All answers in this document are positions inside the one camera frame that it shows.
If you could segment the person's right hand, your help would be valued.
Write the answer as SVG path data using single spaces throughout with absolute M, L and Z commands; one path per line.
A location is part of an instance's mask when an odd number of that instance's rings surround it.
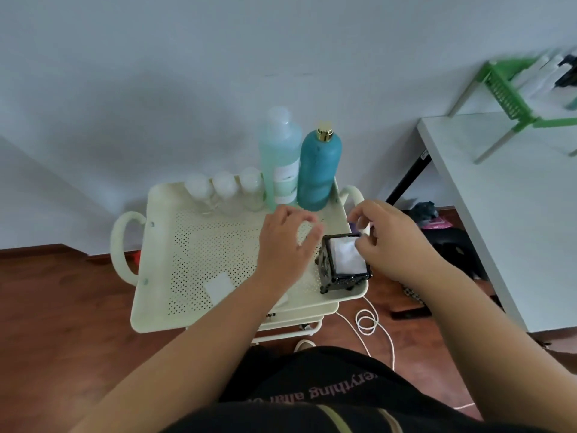
M 415 222 L 394 206 L 379 200 L 364 200 L 348 216 L 358 229 L 371 226 L 380 248 L 380 266 L 374 268 L 392 281 L 416 291 L 447 279 L 450 266 L 430 245 Z

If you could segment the person's left hand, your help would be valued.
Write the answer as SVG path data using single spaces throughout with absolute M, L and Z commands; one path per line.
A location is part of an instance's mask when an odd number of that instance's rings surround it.
M 309 264 L 301 266 L 298 262 L 298 247 L 314 223 L 320 223 L 316 214 L 289 205 L 278 205 L 265 217 L 254 277 L 259 286 L 272 292 L 272 304 L 276 304 L 307 269 Z

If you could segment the white cotton pads stack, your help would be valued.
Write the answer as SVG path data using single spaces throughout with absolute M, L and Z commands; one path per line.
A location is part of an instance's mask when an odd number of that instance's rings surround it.
M 337 275 L 364 275 L 368 267 L 356 248 L 359 236 L 333 237 L 328 240 L 328 249 L 334 273 Z

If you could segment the person's right forearm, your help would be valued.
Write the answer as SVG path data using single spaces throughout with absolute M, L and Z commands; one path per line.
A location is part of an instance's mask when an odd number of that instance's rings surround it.
M 577 433 L 577 376 L 444 260 L 409 269 L 402 284 L 425 302 L 487 421 Z

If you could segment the black openwork box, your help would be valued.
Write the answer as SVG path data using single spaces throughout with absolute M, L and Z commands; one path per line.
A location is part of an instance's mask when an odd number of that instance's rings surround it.
M 331 253 L 328 249 L 328 240 L 333 237 L 346 237 L 354 235 L 359 237 L 363 236 L 363 234 L 360 232 L 323 236 L 321 240 L 319 255 L 315 259 L 315 264 L 319 270 L 321 280 L 321 294 L 336 290 L 351 291 L 354 287 L 361 284 L 361 282 L 368 281 L 372 277 L 371 267 L 367 263 L 368 273 L 364 275 L 337 275 L 334 273 L 334 266 L 331 261 Z

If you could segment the dark blue cloth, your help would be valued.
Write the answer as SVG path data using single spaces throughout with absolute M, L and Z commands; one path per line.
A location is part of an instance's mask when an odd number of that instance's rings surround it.
M 419 228 L 423 228 L 433 220 L 438 218 L 438 211 L 433 202 L 419 202 L 409 210 L 404 210 L 404 213 L 410 217 Z

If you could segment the teal bottle with gold cap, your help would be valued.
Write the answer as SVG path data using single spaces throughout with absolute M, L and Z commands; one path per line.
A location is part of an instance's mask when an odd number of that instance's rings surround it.
M 321 122 L 306 135 L 301 145 L 298 204 L 317 212 L 328 202 L 342 155 L 342 140 L 330 122 Z

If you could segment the small clear white-capped bottle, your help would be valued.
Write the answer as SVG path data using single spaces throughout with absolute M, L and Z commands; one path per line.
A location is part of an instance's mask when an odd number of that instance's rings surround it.
M 193 173 L 184 180 L 184 187 L 191 196 L 197 213 L 204 216 L 213 214 L 216 207 L 216 193 L 209 178 L 202 173 Z
M 212 178 L 218 196 L 218 208 L 228 216 L 236 216 L 242 208 L 240 190 L 235 176 L 227 171 L 216 173 Z
M 252 212 L 261 211 L 265 205 L 265 188 L 261 172 L 247 167 L 239 174 L 243 206 Z

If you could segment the tall translucent green bottle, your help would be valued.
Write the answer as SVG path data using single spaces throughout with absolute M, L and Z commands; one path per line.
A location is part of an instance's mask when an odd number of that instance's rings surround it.
M 273 107 L 258 137 L 265 202 L 271 211 L 279 204 L 297 203 L 302 130 L 285 107 Z

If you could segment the white square cotton pad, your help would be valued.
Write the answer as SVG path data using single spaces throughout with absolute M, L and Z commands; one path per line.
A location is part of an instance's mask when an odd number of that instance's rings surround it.
M 222 272 L 204 284 L 204 288 L 211 304 L 217 306 L 222 300 L 235 290 L 231 278 L 227 272 Z

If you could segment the cream perforated utility cart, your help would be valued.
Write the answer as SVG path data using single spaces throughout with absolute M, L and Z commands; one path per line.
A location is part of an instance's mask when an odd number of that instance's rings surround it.
M 257 262 L 258 236 L 268 208 L 227 215 L 200 214 L 184 182 L 162 183 L 148 193 L 146 214 L 130 211 L 114 223 L 110 256 L 118 276 L 135 286 L 130 322 L 151 333 L 187 328 L 212 307 L 206 284 L 225 273 L 235 287 Z M 365 296 L 369 282 L 321 292 L 314 256 L 300 280 L 261 322 L 253 343 L 262 344 L 317 333 L 340 303 Z

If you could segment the person's black printed shirt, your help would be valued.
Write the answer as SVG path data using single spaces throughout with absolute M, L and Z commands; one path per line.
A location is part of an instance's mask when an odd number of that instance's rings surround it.
M 556 433 L 475 420 L 420 392 L 384 363 L 321 346 L 251 347 L 217 402 L 160 433 Z

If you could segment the green rack with white legs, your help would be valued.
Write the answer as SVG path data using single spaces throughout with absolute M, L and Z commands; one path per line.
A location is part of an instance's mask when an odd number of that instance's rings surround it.
M 508 132 L 480 154 L 480 156 L 474 160 L 474 164 L 481 164 L 528 127 L 534 129 L 577 127 L 577 116 L 561 116 L 558 118 L 544 117 L 538 115 L 529 104 L 529 99 L 536 93 L 552 91 L 554 89 L 555 82 L 563 75 L 560 68 L 553 74 L 552 79 L 546 80 L 544 86 L 528 99 L 523 99 L 515 87 L 511 85 L 511 81 L 518 74 L 529 68 L 538 59 L 539 58 L 521 58 L 487 61 L 449 111 L 449 118 L 456 116 L 478 87 L 483 85 L 509 120 L 516 122 Z

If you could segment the row of white bottles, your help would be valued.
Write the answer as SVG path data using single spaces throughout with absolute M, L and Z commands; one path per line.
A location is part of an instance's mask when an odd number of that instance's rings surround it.
M 549 59 L 544 56 L 540 57 L 529 68 L 518 74 L 511 81 L 511 85 L 515 87 L 523 99 L 530 98 L 544 86 L 546 80 L 552 79 L 553 74 L 559 70 L 559 64 L 563 62 L 564 58 L 561 55 L 556 55 Z

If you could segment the black spray bottle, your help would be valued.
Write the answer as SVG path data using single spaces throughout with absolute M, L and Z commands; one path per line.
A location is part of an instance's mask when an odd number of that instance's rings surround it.
M 569 54 L 559 63 L 563 75 L 555 82 L 554 86 L 565 88 L 577 85 L 577 53 Z

